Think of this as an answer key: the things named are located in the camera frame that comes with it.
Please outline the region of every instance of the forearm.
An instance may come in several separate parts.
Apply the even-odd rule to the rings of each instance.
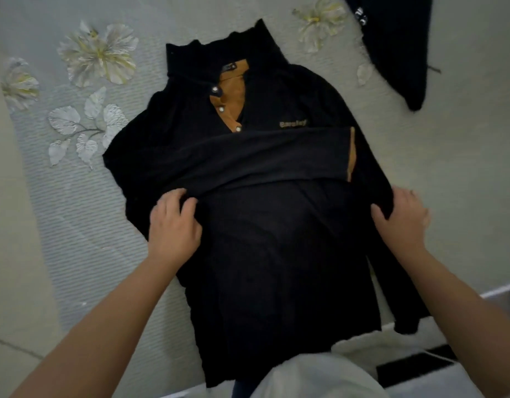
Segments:
[[[12,398],[109,397],[175,269],[143,261],[80,321]]]
[[[476,386],[510,394],[510,319],[426,251],[398,259]]]

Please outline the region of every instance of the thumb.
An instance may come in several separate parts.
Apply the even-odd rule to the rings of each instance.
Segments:
[[[371,216],[372,220],[375,222],[375,225],[377,226],[387,222],[384,217],[384,213],[382,212],[380,207],[377,206],[376,204],[371,204]]]

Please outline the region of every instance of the black shirt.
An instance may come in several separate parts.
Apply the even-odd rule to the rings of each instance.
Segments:
[[[178,278],[207,386],[380,329],[368,261],[395,330],[415,332],[428,312],[371,219],[371,203],[391,214],[391,187],[338,92],[261,20],[167,59],[165,90],[104,161],[146,237],[162,193],[199,200],[202,243]]]

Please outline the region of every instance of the person's right hand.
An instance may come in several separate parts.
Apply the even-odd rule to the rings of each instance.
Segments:
[[[386,220],[375,204],[371,205],[371,215],[384,243],[399,260],[426,250],[424,231],[430,224],[430,214],[415,192],[393,187],[390,218]]]
[[[177,271],[200,245],[202,228],[194,218],[196,198],[188,198],[179,208],[186,193],[177,188],[163,194],[150,213],[148,258]]]

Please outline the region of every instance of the brown inner lining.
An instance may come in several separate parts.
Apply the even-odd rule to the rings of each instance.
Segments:
[[[352,172],[356,165],[356,145],[355,145],[355,128],[351,127],[351,135],[349,142],[349,164],[347,165],[347,181],[351,181]]]
[[[225,125],[233,133],[237,132],[237,127],[242,127],[237,120],[244,108],[246,99],[246,86],[243,74],[249,69],[246,60],[236,61],[235,64],[236,68],[234,70],[225,71],[225,73],[220,74],[218,86],[222,90],[222,96],[210,96],[216,113],[218,113]]]

